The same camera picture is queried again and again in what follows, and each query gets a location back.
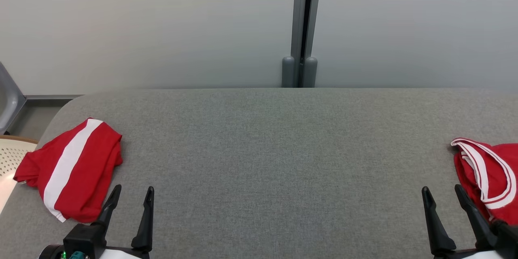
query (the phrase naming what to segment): folded red shirt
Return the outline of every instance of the folded red shirt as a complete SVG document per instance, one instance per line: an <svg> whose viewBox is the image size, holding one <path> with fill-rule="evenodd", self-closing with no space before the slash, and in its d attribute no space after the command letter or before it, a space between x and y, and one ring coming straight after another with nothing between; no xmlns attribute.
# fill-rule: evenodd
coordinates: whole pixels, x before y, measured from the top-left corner
<svg viewBox="0 0 518 259"><path fill-rule="evenodd" d="M491 146L457 138L451 145L460 150L454 158L459 181L479 211L487 220L518 224L518 144Z"/></svg>
<svg viewBox="0 0 518 259"><path fill-rule="evenodd" d="M14 180L37 187L46 208L61 222L96 220L113 168L122 163L122 136L98 119L87 119L41 149L27 153Z"/></svg>

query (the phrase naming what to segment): gray table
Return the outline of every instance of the gray table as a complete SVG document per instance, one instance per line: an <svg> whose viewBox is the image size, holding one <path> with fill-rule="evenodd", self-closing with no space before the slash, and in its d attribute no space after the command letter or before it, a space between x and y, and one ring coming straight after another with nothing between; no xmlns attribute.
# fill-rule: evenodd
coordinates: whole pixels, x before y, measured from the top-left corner
<svg viewBox="0 0 518 259"><path fill-rule="evenodd" d="M426 258L428 185L459 248L450 141L518 141L518 96L467 89L119 91L77 98L40 145L87 117L122 138L107 240L129 246L155 187L154 258ZM59 243L38 192L17 185L0 216L0 258Z"/></svg>

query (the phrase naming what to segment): gray wall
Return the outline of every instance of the gray wall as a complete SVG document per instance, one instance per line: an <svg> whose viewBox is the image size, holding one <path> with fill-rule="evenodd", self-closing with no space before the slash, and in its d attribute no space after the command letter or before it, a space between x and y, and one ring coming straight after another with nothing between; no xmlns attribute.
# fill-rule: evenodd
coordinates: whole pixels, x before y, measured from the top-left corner
<svg viewBox="0 0 518 259"><path fill-rule="evenodd" d="M317 87L518 91L518 0L319 0Z"/></svg>
<svg viewBox="0 0 518 259"><path fill-rule="evenodd" d="M0 62L26 95L280 87L293 0L0 0Z"/></svg>

